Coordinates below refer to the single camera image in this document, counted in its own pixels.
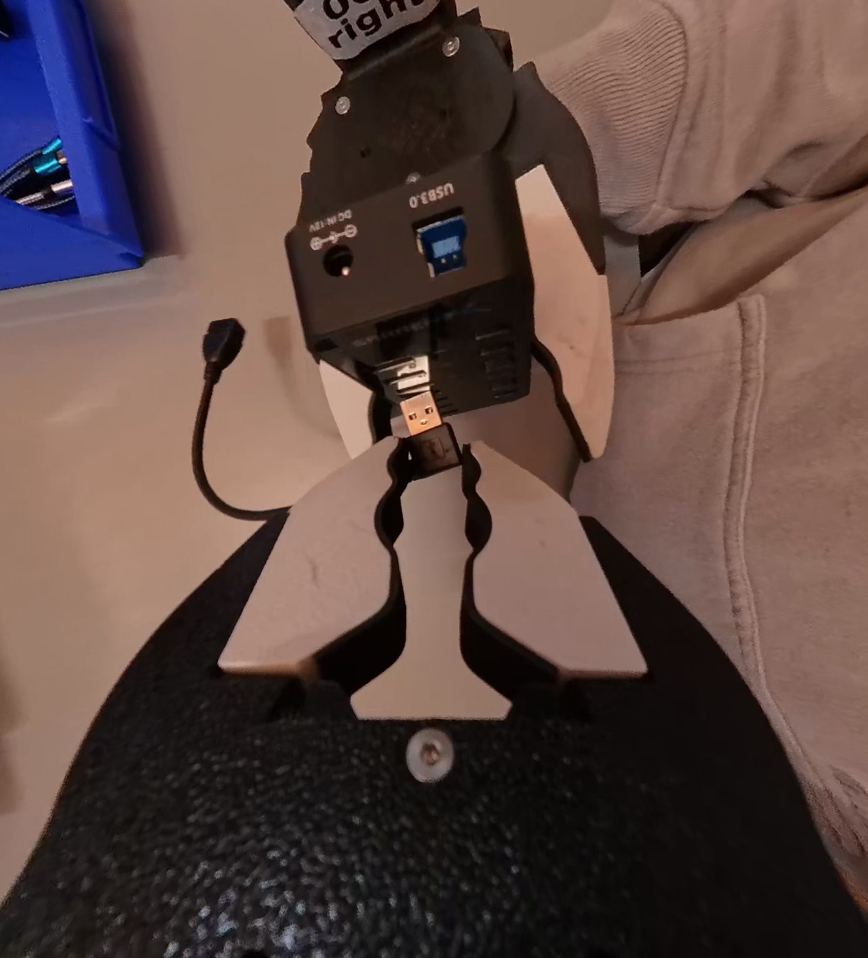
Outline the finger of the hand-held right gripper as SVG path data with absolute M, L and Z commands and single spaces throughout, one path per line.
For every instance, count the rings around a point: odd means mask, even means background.
M 599 458 L 615 403 L 608 286 L 593 265 L 550 175 L 516 181 L 535 285 L 535 335 L 583 462 Z
M 318 364 L 328 406 L 344 449 L 357 459 L 377 444 L 401 452 L 403 439 L 392 431 L 393 406 L 382 394 L 329 365 Z

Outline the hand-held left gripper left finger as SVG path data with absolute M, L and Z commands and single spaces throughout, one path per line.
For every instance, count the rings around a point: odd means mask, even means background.
M 351 696 L 406 646 L 394 544 L 411 477 L 404 440 L 382 440 L 292 509 L 220 654 L 229 675 L 327 681 Z

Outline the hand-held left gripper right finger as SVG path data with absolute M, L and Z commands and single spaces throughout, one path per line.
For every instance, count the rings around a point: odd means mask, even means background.
M 579 515 L 486 443 L 464 448 L 461 651 L 509 701 L 578 680 L 638 679 L 643 653 Z

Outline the black usb hub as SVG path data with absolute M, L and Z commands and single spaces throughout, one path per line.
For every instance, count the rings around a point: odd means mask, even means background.
M 531 390 L 535 283 L 512 170 L 487 152 L 285 237 L 305 343 L 392 406 L 455 416 Z

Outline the person's right forearm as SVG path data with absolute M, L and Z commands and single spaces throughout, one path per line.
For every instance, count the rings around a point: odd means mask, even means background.
M 623 232 L 868 183 L 868 1 L 615 2 L 537 71 Z

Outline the person's grey hoodie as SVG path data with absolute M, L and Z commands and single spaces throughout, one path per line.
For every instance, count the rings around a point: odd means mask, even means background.
M 573 504 L 733 661 L 868 907 L 868 186 L 694 227 L 613 343 Z

